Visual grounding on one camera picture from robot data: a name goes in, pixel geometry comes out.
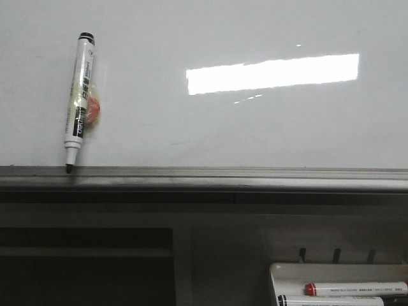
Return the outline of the red round magnet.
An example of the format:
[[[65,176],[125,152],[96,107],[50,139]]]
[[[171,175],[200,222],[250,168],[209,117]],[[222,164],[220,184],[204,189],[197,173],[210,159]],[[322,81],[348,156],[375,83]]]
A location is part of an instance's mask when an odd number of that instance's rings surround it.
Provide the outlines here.
[[[87,109],[85,123],[88,126],[95,125],[99,120],[100,112],[101,112],[101,103],[100,103],[99,95],[96,90],[92,90],[89,96],[88,109]]]

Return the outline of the white black-ink whiteboard marker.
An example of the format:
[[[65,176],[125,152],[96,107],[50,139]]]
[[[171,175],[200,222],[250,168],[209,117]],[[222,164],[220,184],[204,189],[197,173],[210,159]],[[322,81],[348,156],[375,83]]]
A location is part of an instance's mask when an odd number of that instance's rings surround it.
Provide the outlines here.
[[[66,173],[68,174],[72,172],[83,144],[94,62],[94,47],[95,39],[91,33],[84,32],[79,35],[64,139]]]

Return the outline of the white whiteboard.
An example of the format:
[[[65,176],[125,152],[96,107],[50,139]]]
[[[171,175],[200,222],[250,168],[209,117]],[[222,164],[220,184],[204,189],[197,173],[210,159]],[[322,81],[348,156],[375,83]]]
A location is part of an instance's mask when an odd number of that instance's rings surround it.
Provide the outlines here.
[[[82,32],[80,165],[407,167],[406,1],[2,1],[1,164],[64,164]]]

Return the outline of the white marker tray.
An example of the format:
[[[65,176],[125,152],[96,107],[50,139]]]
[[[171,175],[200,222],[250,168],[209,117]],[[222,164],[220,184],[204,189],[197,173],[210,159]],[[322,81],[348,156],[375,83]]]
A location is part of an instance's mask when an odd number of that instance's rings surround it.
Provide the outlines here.
[[[270,266],[272,305],[279,295],[302,295],[312,282],[397,282],[407,280],[407,265],[274,263]]]

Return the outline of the black capped white marker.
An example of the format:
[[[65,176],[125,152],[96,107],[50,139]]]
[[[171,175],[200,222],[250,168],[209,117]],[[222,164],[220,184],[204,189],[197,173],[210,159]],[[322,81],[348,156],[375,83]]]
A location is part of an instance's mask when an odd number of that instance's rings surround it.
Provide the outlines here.
[[[279,295],[279,305],[284,306],[382,306],[383,299],[370,296],[293,296]]]

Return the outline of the red capped white marker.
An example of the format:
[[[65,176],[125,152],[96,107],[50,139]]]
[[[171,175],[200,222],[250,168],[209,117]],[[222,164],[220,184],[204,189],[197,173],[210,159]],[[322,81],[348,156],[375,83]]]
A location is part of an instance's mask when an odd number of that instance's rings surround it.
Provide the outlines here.
[[[389,296],[406,295],[407,281],[397,282],[315,282],[305,285],[307,296]]]

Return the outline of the grey whiteboard ledge rail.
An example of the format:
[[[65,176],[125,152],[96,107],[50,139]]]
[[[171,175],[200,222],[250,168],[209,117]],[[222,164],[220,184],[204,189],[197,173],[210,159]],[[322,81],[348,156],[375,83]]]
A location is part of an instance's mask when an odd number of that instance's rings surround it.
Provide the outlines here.
[[[407,193],[406,169],[2,166],[4,191]]]

